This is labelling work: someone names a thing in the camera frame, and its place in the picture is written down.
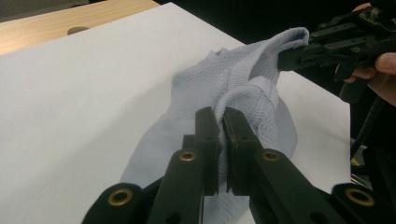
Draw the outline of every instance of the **black metal bracket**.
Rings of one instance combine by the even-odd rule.
[[[396,20],[390,15],[393,14],[378,7],[367,7],[324,22],[310,34],[307,46],[279,53],[278,69],[290,71],[316,64],[339,64],[334,81],[342,81],[350,78],[357,67],[374,67],[379,55],[396,52]],[[346,83],[340,98],[357,103],[367,83],[363,79]]]
[[[82,223],[202,223],[204,196],[219,191],[221,144],[210,107],[195,122],[195,135],[185,135],[162,179],[144,189],[120,183],[105,190]],[[396,223],[395,208],[368,189],[342,184],[328,195],[313,187],[284,154],[262,148],[240,111],[226,108],[223,126],[228,189],[250,197],[256,223]]]

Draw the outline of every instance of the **light blue cloth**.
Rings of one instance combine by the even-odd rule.
[[[175,75],[169,109],[140,140],[120,181],[144,188],[163,176],[172,154],[181,149],[183,135],[194,134],[195,112],[206,106],[212,106],[215,111],[224,145],[221,120],[228,106],[245,114],[264,147],[280,150],[291,157],[295,145],[280,147],[282,144],[278,141],[276,109],[281,101],[276,89],[277,54],[306,45],[308,36],[305,28],[289,29],[262,42],[211,52],[206,59]],[[248,208],[247,197],[225,192],[226,175],[227,160],[223,150],[219,159],[220,194],[205,197],[205,224],[231,223]]]

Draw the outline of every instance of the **brass screw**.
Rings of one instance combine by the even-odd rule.
[[[134,197],[134,193],[130,189],[117,189],[108,196],[108,203],[111,206],[122,206]]]
[[[361,189],[346,189],[346,196],[354,203],[370,207],[375,204],[373,196]]]
[[[197,158],[197,155],[193,152],[183,152],[179,156],[181,161],[194,161]]]
[[[279,161],[280,157],[277,155],[275,152],[263,152],[262,153],[262,158],[267,160],[267,161]]]

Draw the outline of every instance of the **human hand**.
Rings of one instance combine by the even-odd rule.
[[[354,9],[369,7],[370,3],[362,4]],[[381,98],[396,106],[396,52],[384,53],[375,60],[375,67],[356,68],[352,77],[346,80],[352,83],[356,78],[371,79],[369,87]]]

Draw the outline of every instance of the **black cable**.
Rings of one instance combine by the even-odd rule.
[[[358,137],[356,137],[355,142],[353,143],[352,147],[350,148],[350,159],[352,159],[356,152],[359,150],[361,145],[363,144],[364,140],[366,139],[367,135],[370,133],[372,128],[375,125],[376,118],[381,111],[382,106],[384,105],[385,101],[380,97],[377,96],[375,101],[372,104],[372,107],[366,117],[366,121],[364,121],[361,130],[359,131]]]

